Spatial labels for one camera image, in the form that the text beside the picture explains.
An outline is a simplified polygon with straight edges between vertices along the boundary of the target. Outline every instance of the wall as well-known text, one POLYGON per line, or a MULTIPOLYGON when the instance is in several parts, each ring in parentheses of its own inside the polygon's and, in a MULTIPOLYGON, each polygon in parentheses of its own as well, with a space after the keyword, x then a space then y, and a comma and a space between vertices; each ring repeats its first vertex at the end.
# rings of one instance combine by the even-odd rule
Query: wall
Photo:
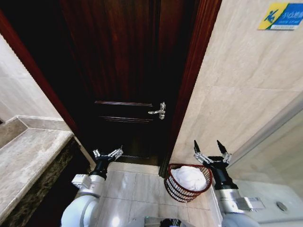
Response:
POLYGON ((197 163, 194 140, 234 153, 303 90, 303 25, 257 30, 271 2, 222 1, 170 162, 197 163))
POLYGON ((0 35, 0 118, 15 115, 60 118, 19 58, 0 35))

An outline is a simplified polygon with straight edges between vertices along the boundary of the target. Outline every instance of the tiled floor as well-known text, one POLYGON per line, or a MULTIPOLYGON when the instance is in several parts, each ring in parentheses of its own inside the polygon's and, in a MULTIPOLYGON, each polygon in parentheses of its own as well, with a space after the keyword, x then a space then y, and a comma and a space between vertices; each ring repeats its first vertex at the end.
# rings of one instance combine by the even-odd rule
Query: tiled floor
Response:
POLYGON ((196 227, 212 227, 205 193, 188 204, 181 203, 171 198, 158 175, 110 170, 98 227, 123 227, 144 216, 179 218, 196 227))

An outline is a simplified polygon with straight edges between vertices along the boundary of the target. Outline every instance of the sign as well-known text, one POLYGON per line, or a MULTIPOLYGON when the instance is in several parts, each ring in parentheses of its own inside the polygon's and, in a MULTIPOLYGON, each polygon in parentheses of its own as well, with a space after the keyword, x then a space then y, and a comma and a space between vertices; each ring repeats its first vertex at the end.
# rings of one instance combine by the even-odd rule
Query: sign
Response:
POLYGON ((303 3, 272 3, 258 30, 295 30, 303 18, 303 3))

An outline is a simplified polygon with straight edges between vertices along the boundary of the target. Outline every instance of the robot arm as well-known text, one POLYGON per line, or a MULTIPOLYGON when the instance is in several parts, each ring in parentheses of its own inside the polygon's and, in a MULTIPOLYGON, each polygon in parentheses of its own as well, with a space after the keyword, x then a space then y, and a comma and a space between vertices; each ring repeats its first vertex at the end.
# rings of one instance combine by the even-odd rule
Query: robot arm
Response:
POLYGON ((76 198, 63 212, 62 227, 94 227, 99 215, 99 200, 102 197, 104 181, 110 162, 117 160, 122 154, 122 147, 108 155, 93 151, 97 159, 95 169, 89 174, 77 174, 72 183, 79 188, 76 198))
POLYGON ((210 168, 213 173, 215 194, 223 214, 222 227, 259 227, 260 225, 244 212, 258 211, 265 207, 260 198, 241 197, 238 186, 226 171, 232 155, 218 140, 217 143, 222 156, 207 157, 203 155, 195 141, 194 157, 205 167, 210 168))

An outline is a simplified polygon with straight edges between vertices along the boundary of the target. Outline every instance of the dark wooden door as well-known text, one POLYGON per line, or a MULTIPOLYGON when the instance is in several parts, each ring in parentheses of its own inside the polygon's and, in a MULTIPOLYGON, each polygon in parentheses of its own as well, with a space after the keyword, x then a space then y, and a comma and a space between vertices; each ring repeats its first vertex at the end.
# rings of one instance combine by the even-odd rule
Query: dark wooden door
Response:
MULTIPOLYGON (((87 149, 108 153, 123 145, 125 156, 120 161, 131 163, 160 165, 167 158, 188 47, 202 5, 199 0, 46 0, 22 1, 18 7, 14 1, 3 1, 0 5, 73 117, 87 149), (163 120, 148 114, 163 101, 163 120)), ((196 75, 189 82, 186 102, 195 79, 196 75)))

